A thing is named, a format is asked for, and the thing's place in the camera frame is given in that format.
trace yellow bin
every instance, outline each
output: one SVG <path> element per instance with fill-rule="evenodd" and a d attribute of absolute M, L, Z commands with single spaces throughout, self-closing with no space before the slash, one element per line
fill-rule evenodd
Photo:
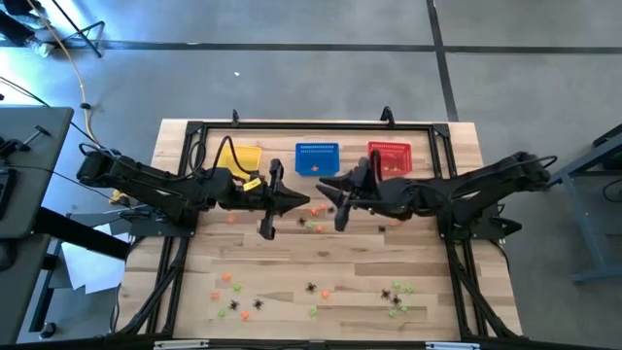
<path fill-rule="evenodd" d="M 233 146 L 233 148 L 235 149 L 235 155 L 237 156 L 237 160 L 240 162 L 240 165 L 242 165 L 243 168 L 249 171 L 257 170 L 259 168 L 259 160 L 261 159 L 261 148 L 250 146 Z M 245 173 L 239 167 L 237 167 L 229 145 L 225 145 L 223 147 L 223 152 L 221 153 L 221 157 L 220 159 L 218 159 L 218 164 L 216 166 L 225 167 L 231 170 L 231 173 L 233 175 L 239 176 L 243 179 L 248 180 L 251 178 L 249 174 Z"/>

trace wooden tabletop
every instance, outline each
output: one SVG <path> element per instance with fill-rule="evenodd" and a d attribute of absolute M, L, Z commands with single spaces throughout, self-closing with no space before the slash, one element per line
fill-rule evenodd
<path fill-rule="evenodd" d="M 160 127 L 152 166 L 176 172 L 187 120 L 164 120 Z M 471 122 L 449 123 L 458 172 L 482 166 L 482 157 Z M 254 339 L 338 340 L 457 340 L 459 332 L 444 245 L 437 237 L 434 218 L 414 218 L 392 226 L 391 220 L 358 210 L 350 215 L 345 232 L 336 232 L 332 214 L 310 209 L 330 205 L 316 189 L 317 178 L 301 177 L 294 171 L 294 145 L 298 142 L 338 142 L 341 172 L 352 168 L 366 155 L 367 141 L 410 143 L 413 171 L 410 178 L 432 176 L 430 145 L 418 131 L 327 131 L 327 130 L 212 130 L 208 134 L 210 167 L 225 135 L 238 146 L 262 148 L 259 170 L 267 175 L 271 159 L 285 167 L 284 184 L 311 197 L 309 204 L 275 219 L 273 241 L 264 240 L 257 227 L 262 213 L 230 212 L 215 208 L 203 213 L 195 237 L 190 241 L 184 282 L 177 312 L 175 337 Z M 442 145 L 439 150 L 444 154 Z M 322 231 L 301 227 L 299 218 Z M 385 226 L 381 232 L 379 226 Z M 121 286 L 123 327 L 144 303 L 156 280 L 162 238 L 147 238 L 127 261 Z M 473 241 L 473 255 L 482 294 L 509 328 L 520 333 L 520 323 L 507 266 L 499 250 L 489 242 Z M 223 274 L 230 273 L 230 281 Z M 392 283 L 410 284 L 413 294 L 398 293 L 406 314 L 389 316 L 391 304 L 381 298 Z M 305 291 L 307 283 L 316 293 Z M 241 291 L 233 291 L 239 284 Z M 328 298 L 322 291 L 329 292 Z M 220 292 L 220 300 L 210 295 Z M 163 298 L 160 326 L 168 307 Z M 261 310 L 253 307 L 263 301 Z M 239 301 L 237 311 L 228 310 Z M 465 297 L 469 324 L 475 330 L 472 306 Z M 317 315 L 310 316 L 316 306 Z M 219 312 L 226 311 L 223 319 Z M 241 312 L 248 311 L 248 320 Z"/>

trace concrete floor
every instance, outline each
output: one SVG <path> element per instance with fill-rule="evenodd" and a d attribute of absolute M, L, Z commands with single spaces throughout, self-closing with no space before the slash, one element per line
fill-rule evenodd
<path fill-rule="evenodd" d="M 425 0 L 59 1 L 79 26 L 106 21 L 104 38 L 144 42 L 430 45 Z M 600 0 L 436 0 L 445 45 L 620 46 L 622 3 Z M 52 11 L 61 32 L 69 29 Z M 149 162 L 163 118 L 375 120 L 390 105 L 405 121 L 446 121 L 433 52 L 73 51 L 96 106 L 100 141 Z M 620 55 L 448 53 L 460 121 L 476 122 L 486 162 L 516 151 L 557 155 L 558 169 L 620 123 Z M 26 49 L 0 49 L 0 74 L 51 105 L 78 109 L 70 65 Z M 10 103 L 31 103 L 7 91 Z M 77 113 L 74 122 L 84 125 Z M 82 135 L 70 130 L 57 171 L 72 175 Z M 522 231 L 507 240 L 525 335 L 619 348 L 622 279 L 574 285 L 589 267 L 566 196 L 516 194 L 505 217 Z M 45 205 L 58 212 L 108 209 L 101 197 L 54 178 Z M 54 295 L 53 339 L 107 331 L 111 292 Z M 20 341 L 36 334 L 22 332 Z"/>

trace yellow cable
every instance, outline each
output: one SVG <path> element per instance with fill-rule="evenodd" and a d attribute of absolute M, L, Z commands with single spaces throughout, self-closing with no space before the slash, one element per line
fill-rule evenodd
<path fill-rule="evenodd" d="M 78 71 L 78 67 L 76 67 L 76 63 L 74 62 L 73 58 L 71 57 L 71 54 L 69 54 L 69 52 L 67 51 L 67 48 L 65 48 L 65 46 L 62 44 L 62 41 L 60 41 L 60 39 L 58 38 L 56 33 L 54 33 L 54 31 L 52 30 L 52 27 L 50 26 L 48 21 L 43 17 L 43 15 L 41 15 L 41 13 L 34 6 L 32 1 L 31 0 L 26 0 L 26 1 L 28 2 L 28 5 L 30 5 L 30 7 L 37 13 L 37 16 L 39 16 L 39 18 L 41 19 L 43 24 L 48 28 L 48 30 L 53 35 L 53 37 L 56 40 L 56 42 L 60 45 L 62 50 L 67 55 L 67 58 L 69 59 L 69 62 L 71 63 L 71 66 L 74 68 L 74 72 L 76 72 L 76 76 L 78 77 L 78 82 L 80 83 L 80 91 L 82 92 L 82 102 L 86 103 L 85 85 L 82 82 L 82 76 L 80 75 L 80 72 Z M 88 136 L 90 136 L 90 138 L 92 138 L 95 141 L 95 143 L 99 144 L 99 141 L 97 140 L 97 138 L 93 134 L 93 131 L 90 129 L 90 113 L 85 108 L 83 108 L 82 110 L 85 112 L 86 132 L 88 133 Z"/>

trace white paper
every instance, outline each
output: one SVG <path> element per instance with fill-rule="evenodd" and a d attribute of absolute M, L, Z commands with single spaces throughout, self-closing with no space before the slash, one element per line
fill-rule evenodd
<path fill-rule="evenodd" d="M 94 227 L 94 229 L 111 234 L 108 224 Z M 123 242 L 129 241 L 127 233 L 114 237 Z M 91 252 L 67 242 L 62 243 L 61 247 L 67 263 L 69 280 L 74 290 L 86 286 L 86 293 L 90 294 L 115 288 L 121 282 L 125 271 L 124 261 Z"/>

